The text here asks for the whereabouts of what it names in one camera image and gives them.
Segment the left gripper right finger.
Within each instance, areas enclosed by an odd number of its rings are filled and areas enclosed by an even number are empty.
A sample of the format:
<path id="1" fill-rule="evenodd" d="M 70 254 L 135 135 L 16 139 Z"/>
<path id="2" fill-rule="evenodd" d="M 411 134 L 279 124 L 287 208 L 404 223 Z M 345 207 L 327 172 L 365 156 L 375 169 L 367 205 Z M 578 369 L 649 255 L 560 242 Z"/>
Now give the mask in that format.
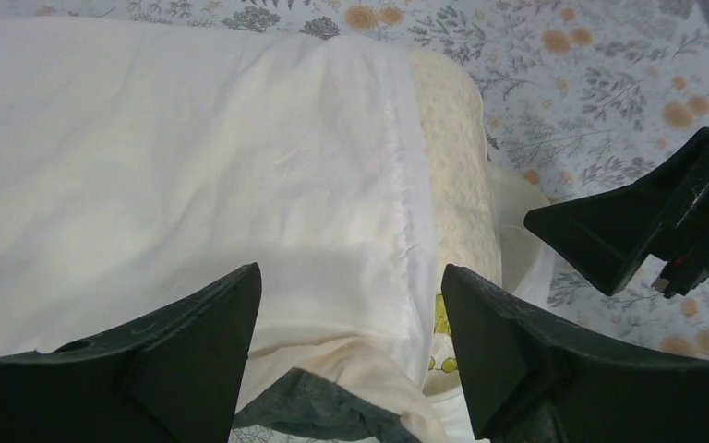
<path id="1" fill-rule="evenodd" d="M 448 265 L 442 295 L 476 438 L 709 442 L 709 361 L 596 333 Z"/>

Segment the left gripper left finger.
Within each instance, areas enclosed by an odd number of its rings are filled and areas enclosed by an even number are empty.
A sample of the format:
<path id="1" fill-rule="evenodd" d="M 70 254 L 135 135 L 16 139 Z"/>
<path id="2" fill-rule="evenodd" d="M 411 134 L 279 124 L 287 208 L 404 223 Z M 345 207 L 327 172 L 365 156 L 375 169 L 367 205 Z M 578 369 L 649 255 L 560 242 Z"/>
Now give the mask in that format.
<path id="1" fill-rule="evenodd" d="M 225 442 L 261 297 L 248 264 L 52 353 L 0 357 L 0 442 Z"/>

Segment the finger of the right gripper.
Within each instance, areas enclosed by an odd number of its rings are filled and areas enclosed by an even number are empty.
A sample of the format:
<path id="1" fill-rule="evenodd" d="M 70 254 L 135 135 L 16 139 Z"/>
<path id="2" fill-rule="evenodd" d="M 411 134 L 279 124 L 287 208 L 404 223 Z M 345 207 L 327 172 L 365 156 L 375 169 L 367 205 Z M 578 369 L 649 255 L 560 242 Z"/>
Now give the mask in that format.
<path id="1" fill-rule="evenodd" d="M 634 183 L 537 210 L 525 228 L 606 296 L 621 292 L 654 256 L 666 298 L 709 278 L 709 127 Z"/>

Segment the cream yellow quilted pillow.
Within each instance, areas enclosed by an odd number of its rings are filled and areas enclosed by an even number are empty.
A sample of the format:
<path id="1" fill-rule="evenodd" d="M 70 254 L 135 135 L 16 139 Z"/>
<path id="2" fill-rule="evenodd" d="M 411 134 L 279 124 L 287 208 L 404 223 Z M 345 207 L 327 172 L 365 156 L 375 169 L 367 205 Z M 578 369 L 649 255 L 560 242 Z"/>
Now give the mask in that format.
<path id="1" fill-rule="evenodd" d="M 441 281 L 449 264 L 501 281 L 502 265 L 488 175 L 483 101 L 469 74 L 427 49 L 408 54 L 427 161 L 435 259 L 419 295 L 430 309 L 430 350 L 423 392 L 434 401 L 461 392 Z"/>

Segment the cream white pillowcase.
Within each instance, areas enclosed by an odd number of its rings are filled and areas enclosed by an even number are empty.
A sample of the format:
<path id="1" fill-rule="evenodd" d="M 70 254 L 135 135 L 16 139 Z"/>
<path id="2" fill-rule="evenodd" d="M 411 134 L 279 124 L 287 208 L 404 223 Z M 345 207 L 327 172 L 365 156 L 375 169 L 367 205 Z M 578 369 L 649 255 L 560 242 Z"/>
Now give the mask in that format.
<path id="1" fill-rule="evenodd" d="M 412 49 L 0 18 L 0 357 L 50 353 L 257 263 L 237 426 L 472 441 L 462 387 L 423 392 L 419 286 L 436 251 Z M 502 280 L 488 278 L 544 294 L 548 254 L 517 220 L 547 200 L 488 175 Z"/>

